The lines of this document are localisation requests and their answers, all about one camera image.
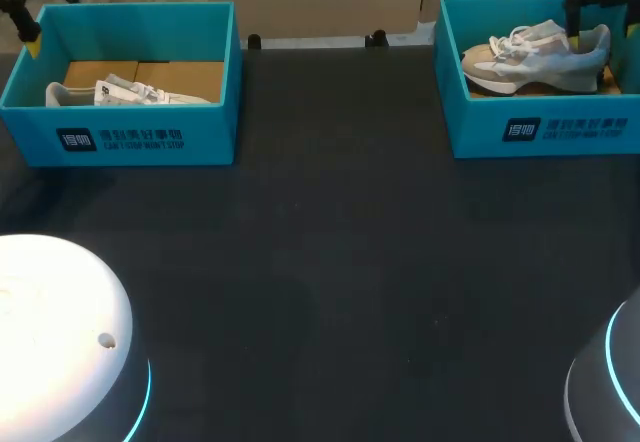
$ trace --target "teal box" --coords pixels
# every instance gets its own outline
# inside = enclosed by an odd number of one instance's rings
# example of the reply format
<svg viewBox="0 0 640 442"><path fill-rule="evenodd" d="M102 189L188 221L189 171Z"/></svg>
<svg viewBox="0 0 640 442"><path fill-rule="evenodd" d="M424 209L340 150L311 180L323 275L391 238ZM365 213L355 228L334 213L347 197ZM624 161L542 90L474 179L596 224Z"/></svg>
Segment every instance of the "teal box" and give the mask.
<svg viewBox="0 0 640 442"><path fill-rule="evenodd" d="M232 3L48 5L37 20L40 54L32 59L23 48L0 99L0 117L30 166L233 162L242 51ZM45 107L47 85L82 60L224 61L220 102Z"/></svg>
<svg viewBox="0 0 640 442"><path fill-rule="evenodd" d="M625 6L581 14L583 30L611 30L610 67L621 95L471 98L460 54L517 26L548 19L565 26L562 2L441 0L434 64L455 157L640 153L640 31L624 37ZM529 136L509 137L525 129Z"/></svg>

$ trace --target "white robot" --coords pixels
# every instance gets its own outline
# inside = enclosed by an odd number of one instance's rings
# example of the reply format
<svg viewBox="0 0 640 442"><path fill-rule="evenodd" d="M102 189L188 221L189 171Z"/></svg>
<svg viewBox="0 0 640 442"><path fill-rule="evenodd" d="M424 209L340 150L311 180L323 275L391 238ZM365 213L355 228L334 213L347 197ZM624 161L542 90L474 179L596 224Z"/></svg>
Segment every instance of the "white robot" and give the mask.
<svg viewBox="0 0 640 442"><path fill-rule="evenodd" d="M0 237L0 440L133 442L151 366L127 294L88 250Z"/></svg>

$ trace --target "white sneaker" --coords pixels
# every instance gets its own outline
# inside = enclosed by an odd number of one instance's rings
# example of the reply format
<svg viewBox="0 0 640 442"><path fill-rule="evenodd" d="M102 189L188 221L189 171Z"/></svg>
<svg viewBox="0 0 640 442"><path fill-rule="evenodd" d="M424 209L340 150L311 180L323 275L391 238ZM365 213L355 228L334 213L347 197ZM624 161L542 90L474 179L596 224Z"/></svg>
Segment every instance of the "white sneaker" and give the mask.
<svg viewBox="0 0 640 442"><path fill-rule="evenodd" d="M598 90L598 73L609 59L611 33L606 25L580 32L574 49L562 27L548 20L533 27L516 27L509 37L491 37L461 61L467 78L499 94L513 94L531 82L570 92Z"/></svg>
<svg viewBox="0 0 640 442"><path fill-rule="evenodd" d="M72 89L52 82L45 91L45 105L47 107L209 103L200 97L156 90L150 85L129 82L113 74L109 75L106 81L96 82L95 88Z"/></svg>
<svg viewBox="0 0 640 442"><path fill-rule="evenodd" d="M209 104L200 97L174 94L154 89L140 82L129 82L110 74L106 81L96 83L95 105L158 105L158 104Z"/></svg>
<svg viewBox="0 0 640 442"><path fill-rule="evenodd" d="M52 82L45 90L45 105L47 107L93 105L95 90L93 87L86 89L69 89L58 82Z"/></svg>

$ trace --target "gray sneaker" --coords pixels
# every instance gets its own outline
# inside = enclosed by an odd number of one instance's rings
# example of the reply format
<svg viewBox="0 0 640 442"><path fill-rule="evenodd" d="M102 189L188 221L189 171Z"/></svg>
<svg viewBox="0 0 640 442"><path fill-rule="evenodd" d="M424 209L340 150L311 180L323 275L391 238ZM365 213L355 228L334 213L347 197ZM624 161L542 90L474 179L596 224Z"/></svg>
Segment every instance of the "gray sneaker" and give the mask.
<svg viewBox="0 0 640 442"><path fill-rule="evenodd" d="M547 20L516 27L509 37L489 38L466 52L462 70L469 80L498 94L513 94L531 82L569 92L598 90L598 73L609 59L611 33L606 25L580 32L574 49L562 27Z"/></svg>

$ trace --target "black table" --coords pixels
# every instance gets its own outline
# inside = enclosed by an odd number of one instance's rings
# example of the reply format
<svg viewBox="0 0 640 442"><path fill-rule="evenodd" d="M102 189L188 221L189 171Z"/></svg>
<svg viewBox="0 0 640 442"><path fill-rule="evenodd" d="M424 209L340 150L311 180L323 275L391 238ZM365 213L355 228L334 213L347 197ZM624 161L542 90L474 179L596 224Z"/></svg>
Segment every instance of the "black table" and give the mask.
<svg viewBox="0 0 640 442"><path fill-rule="evenodd" d="M125 285L158 440L569 440L572 358L637 284L638 159L454 160L431 55L246 53L232 167L0 156L0 232Z"/></svg>

